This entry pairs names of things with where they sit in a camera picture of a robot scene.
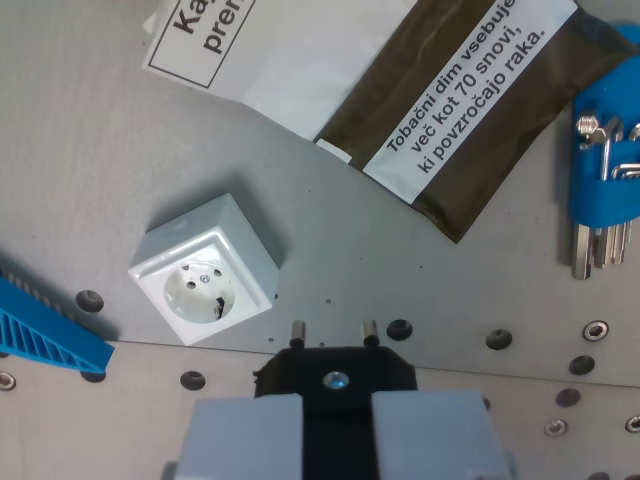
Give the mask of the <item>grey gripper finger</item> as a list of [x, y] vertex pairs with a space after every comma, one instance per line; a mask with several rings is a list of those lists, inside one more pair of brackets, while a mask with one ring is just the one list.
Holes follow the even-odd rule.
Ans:
[[477, 391], [372, 395], [381, 479], [511, 479], [512, 466]]
[[303, 400], [298, 394], [196, 402], [176, 479], [301, 479]]

